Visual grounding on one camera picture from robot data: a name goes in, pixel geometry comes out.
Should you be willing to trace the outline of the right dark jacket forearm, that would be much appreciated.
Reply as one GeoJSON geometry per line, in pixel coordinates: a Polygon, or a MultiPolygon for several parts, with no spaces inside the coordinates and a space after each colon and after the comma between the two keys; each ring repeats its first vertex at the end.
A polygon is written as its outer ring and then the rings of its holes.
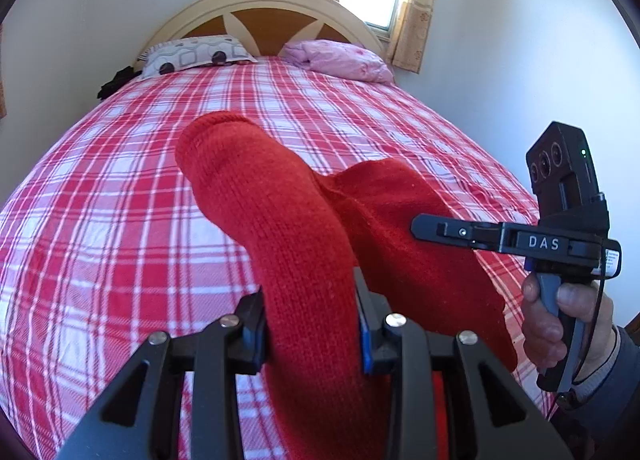
{"type": "Polygon", "coordinates": [[[559,396],[557,414],[584,428],[593,459],[639,458],[639,347],[620,327],[608,360],[559,396]]]}

